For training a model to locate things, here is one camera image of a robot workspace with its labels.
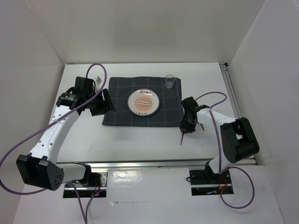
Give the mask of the dark checked cloth placemat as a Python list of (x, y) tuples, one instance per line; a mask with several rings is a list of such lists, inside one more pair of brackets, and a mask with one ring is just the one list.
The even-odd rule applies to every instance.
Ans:
[[(138, 116), (129, 110), (128, 98), (138, 89), (152, 90), (159, 97), (160, 106), (154, 114)], [(104, 126), (178, 127), (184, 115), (179, 78), (168, 89), (164, 77), (112, 77), (108, 92), (116, 111), (104, 115)]]

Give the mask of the white plate orange sunburst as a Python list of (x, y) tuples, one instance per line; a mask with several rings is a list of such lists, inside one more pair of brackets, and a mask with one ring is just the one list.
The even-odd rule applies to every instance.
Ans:
[(128, 98), (129, 110), (137, 116), (145, 117), (154, 114), (160, 106), (159, 96), (150, 89), (138, 89)]

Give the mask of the clear plastic cup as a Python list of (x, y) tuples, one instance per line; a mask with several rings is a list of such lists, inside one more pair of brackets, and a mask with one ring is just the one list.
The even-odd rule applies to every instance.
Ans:
[(167, 89), (171, 89), (174, 85), (175, 80), (176, 80), (176, 78), (173, 75), (171, 75), (171, 74), (166, 75), (165, 76), (165, 87)]

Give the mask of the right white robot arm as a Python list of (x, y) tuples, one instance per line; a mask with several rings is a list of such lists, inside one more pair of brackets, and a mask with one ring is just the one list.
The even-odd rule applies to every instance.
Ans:
[(207, 105), (198, 105), (193, 97), (184, 99), (182, 106), (184, 115), (179, 129), (183, 135), (195, 132), (197, 124), (215, 130), (218, 155), (205, 164), (203, 178), (207, 182), (216, 182), (225, 169), (260, 151), (247, 118), (237, 119), (215, 112)]

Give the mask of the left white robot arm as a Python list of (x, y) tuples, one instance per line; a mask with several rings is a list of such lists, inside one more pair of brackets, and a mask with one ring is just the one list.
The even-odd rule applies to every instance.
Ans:
[(57, 158), (68, 132), (83, 111), (98, 116), (115, 110), (101, 82), (99, 77), (76, 77), (75, 85), (59, 96), (50, 127), (27, 155), (17, 158), (16, 165), (25, 184), (55, 191), (63, 183), (87, 186), (92, 182), (89, 165), (81, 162), (58, 165)]

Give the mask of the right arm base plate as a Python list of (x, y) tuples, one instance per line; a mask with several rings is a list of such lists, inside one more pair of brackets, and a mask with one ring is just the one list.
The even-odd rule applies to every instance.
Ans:
[(192, 196), (234, 194), (230, 172), (214, 174), (207, 168), (190, 170), (186, 181), (191, 184)]

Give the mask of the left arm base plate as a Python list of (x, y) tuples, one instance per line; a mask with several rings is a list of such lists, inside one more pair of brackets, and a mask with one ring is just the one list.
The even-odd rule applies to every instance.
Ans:
[(87, 183), (72, 181), (80, 198), (105, 198), (107, 196), (107, 171), (91, 173)]

